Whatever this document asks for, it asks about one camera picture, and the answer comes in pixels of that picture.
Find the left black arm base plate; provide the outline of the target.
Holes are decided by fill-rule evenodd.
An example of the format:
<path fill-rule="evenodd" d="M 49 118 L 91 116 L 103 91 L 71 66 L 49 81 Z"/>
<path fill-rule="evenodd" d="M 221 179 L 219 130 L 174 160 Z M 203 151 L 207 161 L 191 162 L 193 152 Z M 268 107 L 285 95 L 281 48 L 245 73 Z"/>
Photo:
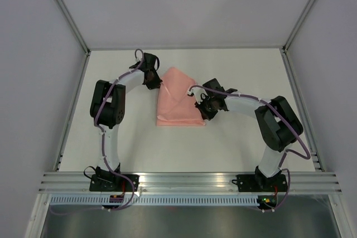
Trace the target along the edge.
<path fill-rule="evenodd" d="M 90 192 L 132 192 L 137 191 L 139 186 L 139 175 L 137 174 L 124 174 L 130 181 L 132 181 L 133 186 L 131 183 L 123 178 L 118 177 L 113 174 L 109 176 L 101 176 L 98 177 L 97 175 L 92 175 L 91 182 L 89 186 Z"/>

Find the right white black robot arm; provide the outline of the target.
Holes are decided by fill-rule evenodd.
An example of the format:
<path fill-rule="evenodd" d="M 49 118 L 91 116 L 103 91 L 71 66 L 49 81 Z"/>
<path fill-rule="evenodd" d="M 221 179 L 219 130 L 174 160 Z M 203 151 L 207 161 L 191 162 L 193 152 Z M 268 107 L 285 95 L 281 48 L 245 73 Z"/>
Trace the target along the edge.
<path fill-rule="evenodd" d="M 225 90 L 216 78 L 203 85 L 191 86 L 187 94 L 196 99 L 195 108 L 204 120 L 211 120 L 221 110 L 257 120 L 266 144 L 263 157 L 254 171 L 254 183 L 258 189 L 266 191 L 274 185 L 288 152 L 310 159 L 308 149 L 300 138 L 303 126 L 285 97 L 264 100 L 242 94 L 237 89 Z"/>

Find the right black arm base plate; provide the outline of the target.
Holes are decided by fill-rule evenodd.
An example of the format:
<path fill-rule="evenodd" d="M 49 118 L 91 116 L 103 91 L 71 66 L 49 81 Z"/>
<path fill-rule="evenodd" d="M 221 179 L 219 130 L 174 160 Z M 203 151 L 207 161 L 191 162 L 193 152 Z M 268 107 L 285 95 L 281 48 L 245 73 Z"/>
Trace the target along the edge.
<path fill-rule="evenodd" d="M 231 183 L 236 185 L 239 192 L 286 192 L 288 190 L 287 178 L 278 174 L 271 178 L 258 177 L 254 174 L 237 174 Z"/>

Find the pink cloth napkin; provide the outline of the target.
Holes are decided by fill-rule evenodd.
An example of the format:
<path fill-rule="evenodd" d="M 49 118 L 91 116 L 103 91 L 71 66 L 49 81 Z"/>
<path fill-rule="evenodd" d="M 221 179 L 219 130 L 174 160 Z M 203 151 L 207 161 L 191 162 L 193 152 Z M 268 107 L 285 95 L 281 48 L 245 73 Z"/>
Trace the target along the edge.
<path fill-rule="evenodd" d="M 203 127 L 205 122 L 195 107 L 196 99 L 188 96 L 196 81 L 175 67 L 162 77 L 157 99 L 156 125 L 159 127 Z"/>

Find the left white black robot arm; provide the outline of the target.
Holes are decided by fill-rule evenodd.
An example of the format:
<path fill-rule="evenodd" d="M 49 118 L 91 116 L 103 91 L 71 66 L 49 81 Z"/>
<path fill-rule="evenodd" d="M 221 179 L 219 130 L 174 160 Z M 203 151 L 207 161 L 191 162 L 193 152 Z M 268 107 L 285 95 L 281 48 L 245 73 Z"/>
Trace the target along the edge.
<path fill-rule="evenodd" d="M 90 106 L 90 116 L 100 134 L 100 157 L 95 175 L 109 191 L 121 187 L 120 160 L 118 155 L 118 130 L 126 110 L 126 94 L 144 85 L 149 90 L 161 86 L 157 70 L 160 60 L 156 55 L 143 52 L 136 57 L 136 63 L 128 71 L 111 81 L 98 80 L 95 84 Z"/>

